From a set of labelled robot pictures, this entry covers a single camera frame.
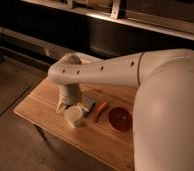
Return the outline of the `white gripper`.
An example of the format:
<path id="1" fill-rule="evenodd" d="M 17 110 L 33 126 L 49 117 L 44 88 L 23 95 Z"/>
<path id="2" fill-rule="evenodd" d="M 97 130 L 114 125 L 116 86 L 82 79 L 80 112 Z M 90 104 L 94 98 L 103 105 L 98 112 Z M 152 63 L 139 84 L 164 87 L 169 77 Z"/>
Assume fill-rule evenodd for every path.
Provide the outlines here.
<path id="1" fill-rule="evenodd" d="M 66 105 L 78 105 L 86 112 L 90 111 L 89 104 L 87 102 L 80 102 L 82 98 L 82 93 L 80 86 L 78 84 L 71 85 L 60 85 L 59 86 L 59 103 L 56 107 L 56 112 L 63 112 Z"/>

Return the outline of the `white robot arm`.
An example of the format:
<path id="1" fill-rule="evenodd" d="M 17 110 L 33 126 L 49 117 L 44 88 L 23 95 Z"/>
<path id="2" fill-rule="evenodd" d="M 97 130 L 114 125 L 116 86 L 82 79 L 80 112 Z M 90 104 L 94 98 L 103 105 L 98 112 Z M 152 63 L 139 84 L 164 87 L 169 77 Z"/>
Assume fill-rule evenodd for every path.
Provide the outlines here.
<path id="1" fill-rule="evenodd" d="M 89 64 L 66 55 L 48 78 L 70 100 L 70 84 L 138 89 L 133 107 L 135 171 L 194 171 L 194 51 L 142 52 Z"/>

